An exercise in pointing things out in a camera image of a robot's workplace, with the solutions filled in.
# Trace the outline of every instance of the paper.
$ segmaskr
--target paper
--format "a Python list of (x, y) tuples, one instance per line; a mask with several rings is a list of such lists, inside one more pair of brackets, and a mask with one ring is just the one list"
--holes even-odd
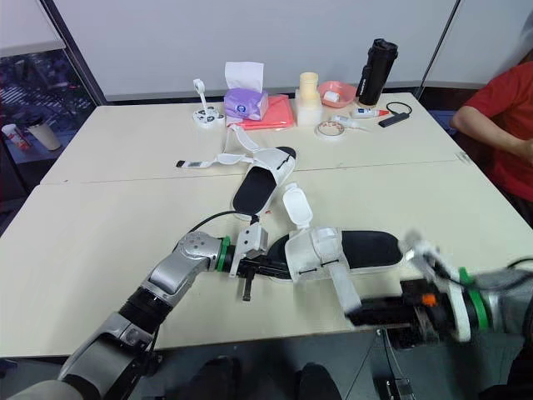
[(250, 89), (262, 93), (264, 66), (262, 62), (226, 62), (224, 74), (227, 88)]

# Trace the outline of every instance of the red shirt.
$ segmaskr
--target red shirt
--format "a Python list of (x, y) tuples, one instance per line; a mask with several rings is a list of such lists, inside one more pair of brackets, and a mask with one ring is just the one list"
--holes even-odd
[[(526, 62), (492, 79), (466, 106), (476, 108), (508, 133), (533, 138), (533, 62)], [(495, 150), (487, 172), (491, 181), (511, 194), (533, 202), (533, 166), (503, 150)]]

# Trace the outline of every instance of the black insole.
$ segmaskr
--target black insole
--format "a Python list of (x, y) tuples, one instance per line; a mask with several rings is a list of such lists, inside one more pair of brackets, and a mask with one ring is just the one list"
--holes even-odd
[[(276, 240), (267, 256), (273, 261), (286, 263), (287, 240), (289, 235)], [(394, 265), (402, 257), (398, 239), (390, 233), (380, 231), (342, 231), (342, 250), (350, 269)]]
[[(296, 151), (293, 148), (277, 148), (296, 158)], [(275, 188), (276, 181), (270, 171), (261, 167), (252, 167), (235, 193), (233, 208), (245, 214), (258, 214)]]

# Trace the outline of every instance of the tissue box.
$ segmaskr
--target tissue box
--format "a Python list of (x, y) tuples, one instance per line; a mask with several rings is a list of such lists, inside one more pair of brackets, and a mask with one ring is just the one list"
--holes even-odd
[(229, 89), (224, 96), (226, 115), (261, 121), (268, 109), (268, 93), (251, 89)]

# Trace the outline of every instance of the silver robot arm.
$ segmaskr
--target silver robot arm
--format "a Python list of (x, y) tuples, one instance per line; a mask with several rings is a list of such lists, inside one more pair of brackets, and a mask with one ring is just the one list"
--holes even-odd
[(188, 233), (65, 362), (57, 381), (40, 382), (11, 399), (127, 398), (143, 373), (155, 331), (198, 273), (215, 269), (221, 244), (204, 232)]

